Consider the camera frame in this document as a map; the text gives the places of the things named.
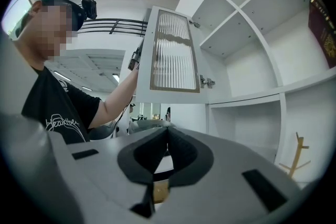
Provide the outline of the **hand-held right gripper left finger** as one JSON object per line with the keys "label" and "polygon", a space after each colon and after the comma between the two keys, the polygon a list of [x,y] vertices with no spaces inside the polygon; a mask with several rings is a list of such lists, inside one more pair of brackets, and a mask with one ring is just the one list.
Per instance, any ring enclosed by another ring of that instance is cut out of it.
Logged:
{"label": "hand-held right gripper left finger", "polygon": [[130,181],[118,154],[148,141],[161,128],[129,136],[66,145],[48,133],[48,205],[60,223],[167,223],[167,206],[155,211],[152,184]]}

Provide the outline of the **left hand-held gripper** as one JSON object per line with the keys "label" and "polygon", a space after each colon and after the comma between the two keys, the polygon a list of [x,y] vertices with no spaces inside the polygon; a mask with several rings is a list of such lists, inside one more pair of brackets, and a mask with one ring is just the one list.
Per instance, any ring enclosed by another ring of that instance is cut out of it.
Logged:
{"label": "left hand-held gripper", "polygon": [[134,51],[133,54],[132,54],[132,57],[131,57],[131,59],[129,61],[129,64],[128,64],[128,69],[131,70],[131,71],[138,70],[139,67],[140,67],[140,60],[141,60],[141,55],[142,55],[143,43],[144,43],[144,40],[141,41],[141,43],[139,44],[136,51]]}

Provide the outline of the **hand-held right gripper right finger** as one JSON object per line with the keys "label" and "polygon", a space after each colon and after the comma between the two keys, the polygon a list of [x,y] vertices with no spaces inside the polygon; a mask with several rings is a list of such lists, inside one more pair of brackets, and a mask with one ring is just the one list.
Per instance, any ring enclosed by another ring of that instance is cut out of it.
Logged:
{"label": "hand-held right gripper right finger", "polygon": [[183,133],[213,152],[212,168],[196,184],[172,187],[154,215],[155,223],[248,223],[268,214],[243,173],[259,171],[286,200],[298,185],[272,162],[245,145],[187,129]]}

